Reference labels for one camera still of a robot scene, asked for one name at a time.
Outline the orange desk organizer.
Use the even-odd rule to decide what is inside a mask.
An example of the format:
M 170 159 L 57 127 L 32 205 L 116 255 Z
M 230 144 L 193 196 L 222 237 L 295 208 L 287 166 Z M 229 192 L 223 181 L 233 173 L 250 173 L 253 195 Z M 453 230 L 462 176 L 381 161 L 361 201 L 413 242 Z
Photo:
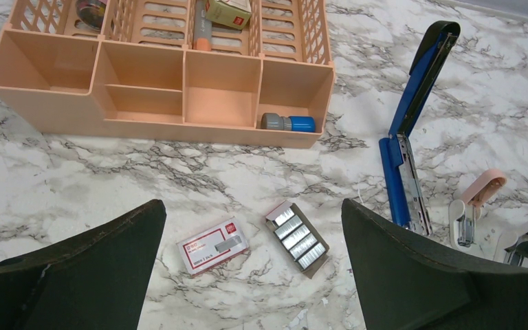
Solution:
M 193 49 L 196 1 L 15 1 L 0 35 L 0 99 L 44 133 L 309 148 L 336 75 L 324 1 L 251 1 L 242 30 Z M 261 128 L 310 116 L 314 133 Z

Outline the pink eraser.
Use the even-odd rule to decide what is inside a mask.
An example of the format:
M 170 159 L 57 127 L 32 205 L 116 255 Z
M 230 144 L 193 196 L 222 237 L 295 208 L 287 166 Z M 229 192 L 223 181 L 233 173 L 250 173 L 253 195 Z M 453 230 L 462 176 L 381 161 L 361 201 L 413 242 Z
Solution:
M 481 218 L 482 207 L 505 184 L 505 174 L 491 168 L 483 172 L 460 196 L 448 206 L 451 246 L 468 252 L 475 243 L 476 222 Z

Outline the staple tray with staples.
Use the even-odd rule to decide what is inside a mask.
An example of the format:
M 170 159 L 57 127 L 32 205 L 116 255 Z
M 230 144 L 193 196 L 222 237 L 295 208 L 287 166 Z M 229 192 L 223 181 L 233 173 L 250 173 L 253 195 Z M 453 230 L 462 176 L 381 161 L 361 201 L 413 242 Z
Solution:
M 328 261 L 330 247 L 302 210 L 284 201 L 265 216 L 265 224 L 307 278 L 312 279 Z

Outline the yellow box in organizer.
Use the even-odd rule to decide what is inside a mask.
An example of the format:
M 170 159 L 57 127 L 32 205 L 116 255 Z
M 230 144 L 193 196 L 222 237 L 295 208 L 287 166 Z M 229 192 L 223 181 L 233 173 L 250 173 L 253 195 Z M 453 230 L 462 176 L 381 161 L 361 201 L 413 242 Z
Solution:
M 203 8 L 208 20 L 236 30 L 242 30 L 252 17 L 248 0 L 207 0 Z

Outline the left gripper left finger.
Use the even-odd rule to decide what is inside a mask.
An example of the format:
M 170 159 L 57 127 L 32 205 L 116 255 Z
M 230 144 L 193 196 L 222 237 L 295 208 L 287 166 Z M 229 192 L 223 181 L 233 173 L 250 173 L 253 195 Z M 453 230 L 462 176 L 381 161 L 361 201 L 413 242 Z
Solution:
M 150 200 L 0 262 L 0 329 L 136 329 L 166 223 Z

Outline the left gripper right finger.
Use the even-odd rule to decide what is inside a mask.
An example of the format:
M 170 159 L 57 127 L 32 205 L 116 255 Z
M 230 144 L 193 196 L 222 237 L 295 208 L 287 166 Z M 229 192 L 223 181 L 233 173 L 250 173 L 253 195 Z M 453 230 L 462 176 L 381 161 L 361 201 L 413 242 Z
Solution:
M 528 329 L 528 268 L 489 261 L 342 202 L 367 329 Z

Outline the red staple box sleeve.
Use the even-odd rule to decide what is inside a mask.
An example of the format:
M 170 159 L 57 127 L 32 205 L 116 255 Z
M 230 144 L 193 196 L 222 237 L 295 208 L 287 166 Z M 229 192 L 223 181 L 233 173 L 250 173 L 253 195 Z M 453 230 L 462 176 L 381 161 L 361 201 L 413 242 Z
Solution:
M 240 222 L 235 218 L 184 239 L 177 247 L 191 277 L 207 272 L 250 248 Z

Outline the blue item in organizer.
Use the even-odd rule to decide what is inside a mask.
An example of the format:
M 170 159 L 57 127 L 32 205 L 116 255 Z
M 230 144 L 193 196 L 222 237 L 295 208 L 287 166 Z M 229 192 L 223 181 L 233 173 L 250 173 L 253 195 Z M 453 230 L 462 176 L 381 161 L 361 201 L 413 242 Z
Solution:
M 314 133 L 316 123 L 310 116 L 281 116 L 277 113 L 264 113 L 261 118 L 261 128 L 277 131 L 297 131 Z

